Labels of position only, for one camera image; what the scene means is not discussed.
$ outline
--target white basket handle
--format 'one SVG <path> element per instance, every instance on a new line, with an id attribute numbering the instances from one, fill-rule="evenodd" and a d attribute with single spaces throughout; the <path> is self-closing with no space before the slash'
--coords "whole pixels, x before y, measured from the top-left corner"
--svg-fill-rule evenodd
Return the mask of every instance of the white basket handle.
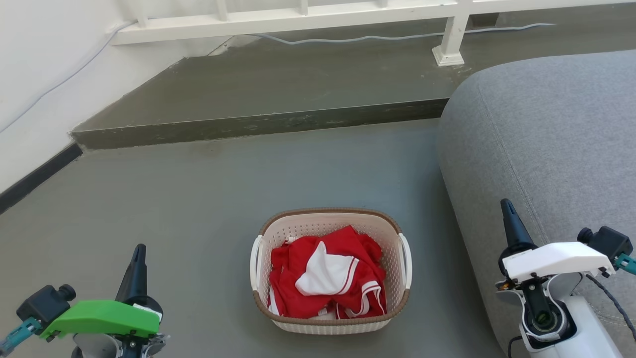
<path id="1" fill-rule="evenodd" d="M 399 233 L 399 238 L 402 240 L 402 251 L 404 262 L 402 266 L 403 272 L 406 274 L 406 283 L 405 287 L 407 290 L 411 289 L 411 278 L 413 276 L 413 263 L 411 261 L 411 247 L 408 246 L 408 241 L 406 237 Z"/>
<path id="2" fill-rule="evenodd" d="M 249 257 L 249 280 L 252 283 L 252 290 L 258 291 L 258 252 L 261 247 L 261 240 L 263 239 L 263 235 L 259 235 L 254 240 L 254 245 L 252 246 L 252 254 Z"/>

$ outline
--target teal connector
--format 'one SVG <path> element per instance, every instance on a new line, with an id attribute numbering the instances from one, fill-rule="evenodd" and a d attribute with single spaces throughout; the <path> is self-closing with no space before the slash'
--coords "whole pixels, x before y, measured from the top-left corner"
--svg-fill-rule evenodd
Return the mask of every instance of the teal connector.
<path id="1" fill-rule="evenodd" d="M 27 340 L 33 335 L 33 332 L 41 329 L 42 325 L 33 317 L 29 317 L 26 321 L 14 329 L 9 335 L 0 341 L 0 357 L 7 357 L 15 347 Z"/>
<path id="2" fill-rule="evenodd" d="M 629 255 L 621 254 L 616 260 L 615 265 L 632 275 L 636 275 L 636 260 L 632 259 Z"/>

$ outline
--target white metal railing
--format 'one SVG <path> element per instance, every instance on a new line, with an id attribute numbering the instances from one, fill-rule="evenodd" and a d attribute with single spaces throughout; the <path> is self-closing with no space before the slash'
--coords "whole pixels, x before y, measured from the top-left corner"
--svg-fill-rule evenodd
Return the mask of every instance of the white metal railing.
<path id="1" fill-rule="evenodd" d="M 433 54 L 440 66 L 450 66 L 464 63 L 459 47 L 471 14 L 636 0 L 373 0 L 315 6 L 310 0 L 295 0 L 293 8 L 234 12 L 228 11 L 227 3 L 234 0 L 205 0 L 216 2 L 216 13 L 170 18 L 149 18 L 145 3 L 149 0 L 127 1 L 138 23 L 122 29 L 114 37 L 114 45 L 448 18 L 442 42 L 433 48 Z"/>

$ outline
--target perforated basket wall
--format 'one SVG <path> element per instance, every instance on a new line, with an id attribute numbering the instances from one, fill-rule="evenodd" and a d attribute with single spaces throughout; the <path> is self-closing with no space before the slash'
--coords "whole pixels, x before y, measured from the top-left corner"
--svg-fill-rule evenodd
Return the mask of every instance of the perforated basket wall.
<path id="1" fill-rule="evenodd" d="M 359 233 L 371 236 L 382 247 L 381 265 L 386 270 L 384 280 L 387 314 L 379 317 L 345 320 L 306 320 L 280 317 L 267 310 L 272 270 L 271 252 L 288 236 L 322 236 L 351 225 Z M 276 326 L 307 334 L 352 334 L 380 329 L 406 305 L 410 286 L 410 251 L 399 226 L 388 215 L 374 210 L 355 208 L 319 208 L 285 211 L 271 218 L 261 230 L 252 250 L 255 272 L 252 288 L 256 305 Z"/>

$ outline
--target brown basket rim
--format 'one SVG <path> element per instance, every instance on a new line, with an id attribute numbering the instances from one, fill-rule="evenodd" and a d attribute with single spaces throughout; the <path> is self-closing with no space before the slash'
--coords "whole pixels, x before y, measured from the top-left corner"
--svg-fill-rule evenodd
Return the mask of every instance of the brown basket rim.
<path id="1" fill-rule="evenodd" d="M 280 212 L 280 213 L 272 216 L 269 220 L 267 220 L 267 222 L 265 222 L 265 225 L 263 225 L 263 228 L 260 231 L 260 235 L 264 235 L 265 231 L 276 220 L 278 220 L 280 218 L 293 216 L 293 215 L 317 214 L 317 213 L 353 213 L 353 214 L 374 215 L 374 216 L 380 217 L 380 218 L 388 221 L 388 223 L 390 223 L 391 226 L 393 227 L 393 229 L 396 231 L 396 234 L 401 234 L 402 233 L 402 230 L 400 229 L 398 223 L 395 220 L 393 220 L 392 217 L 388 216 L 387 214 L 383 213 L 382 211 L 364 209 L 364 208 L 338 208 L 338 207 L 331 207 L 331 208 L 307 208 L 307 209 L 297 209 L 297 210 L 288 210 L 288 211 Z M 260 298 L 260 295 L 258 294 L 258 291 L 254 290 L 254 291 L 252 291 L 252 294 L 254 296 L 254 301 L 256 302 L 256 306 L 258 307 L 258 309 L 264 315 L 266 315 L 267 318 L 269 318 L 269 319 L 271 319 L 273 321 L 279 322 L 279 323 L 299 324 L 299 325 L 303 325 L 303 326 L 351 326 L 351 325 L 357 325 L 357 324 L 369 324 L 369 323 L 383 322 L 383 321 L 390 320 L 390 319 L 394 318 L 395 316 L 397 316 L 402 311 L 402 309 L 404 309 L 404 306 L 406 306 L 406 302 L 408 301 L 408 296 L 410 294 L 410 289 L 405 289 L 404 290 L 404 293 L 402 294 L 402 299 L 400 300 L 400 302 L 397 305 L 397 307 L 395 307 L 395 309 L 393 309 L 391 312 L 389 312 L 389 313 L 387 313 L 385 315 L 376 316 L 376 317 L 367 317 L 367 318 L 362 318 L 362 319 L 342 319 L 342 320 L 309 320 L 309 319 L 295 319 L 295 318 L 291 318 L 291 317 L 277 316 L 277 315 L 273 314 L 272 312 L 270 312 L 267 309 L 267 307 L 265 307 L 263 302 L 261 302 L 261 298 Z"/>

